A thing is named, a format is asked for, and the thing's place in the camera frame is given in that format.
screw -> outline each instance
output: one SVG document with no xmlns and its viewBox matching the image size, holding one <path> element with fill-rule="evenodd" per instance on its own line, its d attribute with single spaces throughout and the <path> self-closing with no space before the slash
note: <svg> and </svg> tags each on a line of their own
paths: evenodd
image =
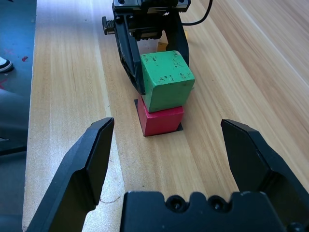
<svg viewBox="0 0 309 232">
<path fill-rule="evenodd" d="M 302 224 L 297 222 L 292 222 L 287 226 L 288 232 L 305 232 L 305 228 Z"/>
<path fill-rule="evenodd" d="M 122 22 L 121 17 L 120 16 L 116 16 L 115 22 L 116 23 L 121 23 Z"/>
</svg>

gray floor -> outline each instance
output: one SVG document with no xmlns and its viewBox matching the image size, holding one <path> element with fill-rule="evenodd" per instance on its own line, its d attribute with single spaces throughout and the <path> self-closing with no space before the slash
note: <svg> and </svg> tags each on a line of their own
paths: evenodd
<svg viewBox="0 0 309 232">
<path fill-rule="evenodd" d="M 36 0 L 0 0 L 0 56 L 15 69 L 0 74 L 0 88 L 30 101 Z M 0 106 L 0 114 L 6 110 Z M 26 154 L 0 157 L 0 215 L 21 215 Z"/>
</svg>

white shoe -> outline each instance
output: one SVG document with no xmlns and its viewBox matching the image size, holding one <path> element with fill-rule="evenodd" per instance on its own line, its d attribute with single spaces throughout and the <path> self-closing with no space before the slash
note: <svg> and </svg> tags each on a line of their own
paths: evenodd
<svg viewBox="0 0 309 232">
<path fill-rule="evenodd" d="M 13 69 L 13 63 L 0 57 L 0 73 L 6 73 Z"/>
</svg>

yellow object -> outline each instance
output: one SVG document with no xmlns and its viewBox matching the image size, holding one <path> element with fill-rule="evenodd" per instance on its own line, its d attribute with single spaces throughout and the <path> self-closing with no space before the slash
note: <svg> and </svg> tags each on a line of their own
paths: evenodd
<svg viewBox="0 0 309 232">
<path fill-rule="evenodd" d="M 188 32 L 185 30 L 185 37 L 188 39 Z M 158 47 L 156 49 L 157 52 L 165 52 L 166 46 L 168 45 L 168 40 L 166 38 L 165 32 L 162 33 L 162 37 L 159 40 Z"/>
</svg>

scratch mark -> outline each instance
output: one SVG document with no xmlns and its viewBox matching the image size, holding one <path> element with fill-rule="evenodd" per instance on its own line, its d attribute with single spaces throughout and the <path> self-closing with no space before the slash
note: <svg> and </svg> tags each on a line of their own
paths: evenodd
<svg viewBox="0 0 309 232">
<path fill-rule="evenodd" d="M 104 202 L 102 201 L 102 199 L 100 198 L 100 202 L 102 203 L 105 203 L 105 204 L 111 204 L 111 203 L 114 203 L 115 201 L 119 200 L 120 199 L 120 196 L 116 198 L 116 200 L 112 201 L 112 202 Z"/>
</svg>

